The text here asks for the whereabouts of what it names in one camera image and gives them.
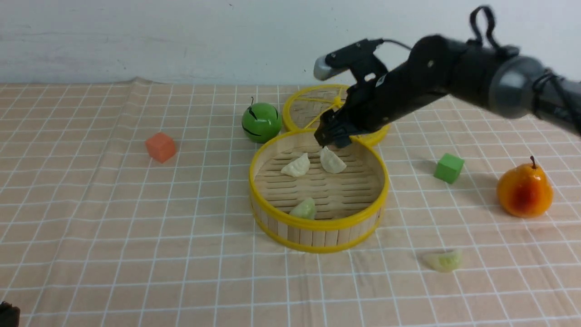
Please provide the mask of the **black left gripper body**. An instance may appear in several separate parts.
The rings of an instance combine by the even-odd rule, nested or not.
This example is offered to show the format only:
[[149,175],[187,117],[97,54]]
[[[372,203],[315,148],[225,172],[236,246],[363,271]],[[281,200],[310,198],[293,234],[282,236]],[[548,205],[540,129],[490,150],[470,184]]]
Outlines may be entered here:
[[19,327],[20,308],[8,302],[0,303],[0,327]]

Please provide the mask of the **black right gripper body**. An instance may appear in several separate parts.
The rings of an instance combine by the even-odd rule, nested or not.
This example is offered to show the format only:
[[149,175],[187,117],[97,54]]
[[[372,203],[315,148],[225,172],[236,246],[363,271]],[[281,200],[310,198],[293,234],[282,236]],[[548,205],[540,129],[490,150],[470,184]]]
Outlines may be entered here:
[[409,59],[370,81],[359,81],[334,114],[334,136],[376,132],[447,95],[452,59]]

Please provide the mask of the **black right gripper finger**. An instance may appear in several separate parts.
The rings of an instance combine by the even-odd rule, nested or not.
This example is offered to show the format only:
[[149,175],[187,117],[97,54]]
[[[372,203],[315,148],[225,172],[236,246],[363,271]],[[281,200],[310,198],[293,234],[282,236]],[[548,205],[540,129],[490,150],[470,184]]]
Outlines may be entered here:
[[343,149],[352,143],[353,130],[337,129],[334,131],[334,145],[337,149]]
[[340,136],[341,125],[335,116],[336,114],[322,114],[319,118],[314,137],[322,147],[335,144]]

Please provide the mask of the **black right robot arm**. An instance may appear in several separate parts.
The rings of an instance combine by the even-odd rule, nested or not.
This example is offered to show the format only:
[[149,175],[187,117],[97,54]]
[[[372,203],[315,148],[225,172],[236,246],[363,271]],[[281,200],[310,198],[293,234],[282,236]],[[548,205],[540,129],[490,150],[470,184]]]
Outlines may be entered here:
[[321,115],[314,133],[319,145],[346,147],[351,136],[377,132],[447,95],[505,119],[532,114],[580,134],[580,84],[514,46],[490,48],[477,40],[463,43],[430,35],[389,70],[375,55],[387,41],[359,40],[316,60],[316,79],[350,71],[356,80],[343,106]]

